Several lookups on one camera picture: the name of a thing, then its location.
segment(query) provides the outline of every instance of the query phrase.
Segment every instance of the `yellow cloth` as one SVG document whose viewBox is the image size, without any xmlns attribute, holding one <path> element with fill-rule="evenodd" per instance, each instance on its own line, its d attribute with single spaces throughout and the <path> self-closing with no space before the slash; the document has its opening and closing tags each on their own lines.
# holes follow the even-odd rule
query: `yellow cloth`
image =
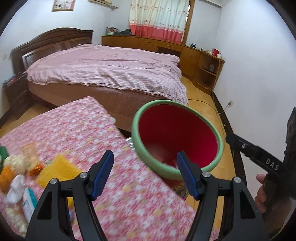
<svg viewBox="0 0 296 241">
<path fill-rule="evenodd" d="M 57 155 L 53 162 L 42 169 L 37 177 L 37 183 L 45 188 L 52 178 L 57 178 L 60 182 L 74 179 L 82 171 L 72 164 L 63 155 Z M 68 197 L 68 206 L 73 205 L 73 198 Z"/>
</svg>

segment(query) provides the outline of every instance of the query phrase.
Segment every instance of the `pink bedsheet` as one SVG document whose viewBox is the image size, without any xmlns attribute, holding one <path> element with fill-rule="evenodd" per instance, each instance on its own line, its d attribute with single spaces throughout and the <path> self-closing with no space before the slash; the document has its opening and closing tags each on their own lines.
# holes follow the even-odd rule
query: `pink bedsheet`
<svg viewBox="0 0 296 241">
<path fill-rule="evenodd" d="M 85 44 L 39 59 L 27 73 L 28 80 L 42 85 L 99 85 L 143 91 L 188 104 L 179 61 L 174 55 Z"/>
<path fill-rule="evenodd" d="M 42 162 L 61 153 L 84 171 L 106 150 L 114 152 L 114 166 L 103 194 L 93 202 L 108 240 L 185 240 L 194 219 L 193 209 L 139 160 L 94 98 L 39 115 L 0 139 L 10 155 L 20 154 L 31 142 Z M 43 188 L 33 178 L 27 177 L 26 182 L 40 198 Z M 0 196 L 4 216 L 5 207 Z M 82 240 L 77 220 L 73 231 Z"/>
</svg>

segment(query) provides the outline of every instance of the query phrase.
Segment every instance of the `green object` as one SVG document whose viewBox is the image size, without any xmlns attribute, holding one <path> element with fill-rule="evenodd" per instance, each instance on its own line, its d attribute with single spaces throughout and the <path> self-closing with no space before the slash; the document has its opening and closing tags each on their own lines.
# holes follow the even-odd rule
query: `green object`
<svg viewBox="0 0 296 241">
<path fill-rule="evenodd" d="M 3 166 L 4 166 L 4 160 L 7 157 L 9 157 L 8 152 L 4 146 L 0 146 L 0 156 L 1 156 L 1 160 L 0 160 L 0 174 L 1 174 Z"/>
<path fill-rule="evenodd" d="M 163 164 L 161 162 L 159 162 L 157 159 L 155 159 L 150 153 L 149 151 L 145 148 L 141 138 L 140 138 L 140 133 L 139 133 L 139 121 L 141 116 L 143 115 L 143 113 L 149 109 L 152 106 L 155 105 L 161 105 L 161 104 L 169 104 L 169 105 L 174 105 L 174 106 L 178 106 L 181 107 L 183 109 L 186 109 L 190 112 L 192 112 L 193 114 L 195 114 L 196 116 L 198 116 L 201 120 L 203 120 L 208 127 L 212 130 L 213 134 L 216 137 L 217 140 L 217 144 L 218 144 L 218 150 L 217 150 L 217 154 L 215 159 L 207 166 L 202 168 L 202 171 L 212 171 L 219 163 L 222 154 L 223 154 L 223 142 L 222 142 L 222 138 L 219 134 L 219 132 L 217 131 L 217 129 L 215 128 L 215 126 L 213 126 L 213 124 L 208 121 L 204 116 L 202 116 L 200 113 L 198 113 L 197 111 L 195 111 L 194 109 L 174 102 L 174 101 L 170 101 L 170 100 L 155 100 L 155 101 L 151 101 L 145 105 L 143 105 L 136 113 L 134 119 L 133 119 L 133 123 L 132 123 L 132 138 L 133 138 L 133 143 L 134 143 L 134 147 L 135 147 L 135 151 L 137 152 L 137 154 L 139 155 L 139 157 L 141 158 L 141 160 L 148 166 L 150 167 L 156 174 L 158 174 L 159 176 L 169 179 L 169 180 L 182 180 L 182 176 L 181 173 L 178 169 L 172 167 L 172 166 L 168 166 L 166 164 Z"/>
</svg>

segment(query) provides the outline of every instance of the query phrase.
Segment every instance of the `green and red bucket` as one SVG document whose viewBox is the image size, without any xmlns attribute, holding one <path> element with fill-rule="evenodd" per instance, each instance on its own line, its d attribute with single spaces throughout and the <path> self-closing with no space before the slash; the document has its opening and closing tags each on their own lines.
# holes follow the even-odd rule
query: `green and red bucket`
<svg viewBox="0 0 296 241">
<path fill-rule="evenodd" d="M 183 104 L 156 100 L 143 105 L 132 124 L 134 148 L 141 160 L 171 187 L 182 181 L 177 153 L 185 151 L 203 171 L 212 171 L 223 153 L 217 129 Z"/>
</svg>

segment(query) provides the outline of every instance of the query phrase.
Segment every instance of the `white wall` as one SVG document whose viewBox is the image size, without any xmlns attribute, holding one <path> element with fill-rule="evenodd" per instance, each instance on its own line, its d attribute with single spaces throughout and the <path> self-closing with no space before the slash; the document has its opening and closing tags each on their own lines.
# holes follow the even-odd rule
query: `white wall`
<svg viewBox="0 0 296 241">
<path fill-rule="evenodd" d="M 129 13 L 131 9 L 131 0 L 113 0 L 112 5 L 118 6 L 118 9 L 112 11 L 110 27 L 119 28 L 119 31 L 130 28 Z"/>
<path fill-rule="evenodd" d="M 222 8 L 216 46 L 226 62 L 214 89 L 234 133 L 283 160 L 287 121 L 296 106 L 296 41 L 266 0 L 233 0 Z M 253 196 L 265 173 L 242 155 Z"/>
<path fill-rule="evenodd" d="M 93 43 L 111 23 L 111 10 L 87 0 L 76 0 L 74 10 L 52 12 L 53 0 L 29 0 L 14 15 L 0 37 L 0 85 L 13 75 L 10 52 L 34 37 L 60 27 L 93 30 Z M 9 109 L 6 96 L 0 93 L 0 117 Z"/>
<path fill-rule="evenodd" d="M 186 45 L 195 43 L 205 50 L 215 46 L 221 8 L 196 0 Z"/>
</svg>

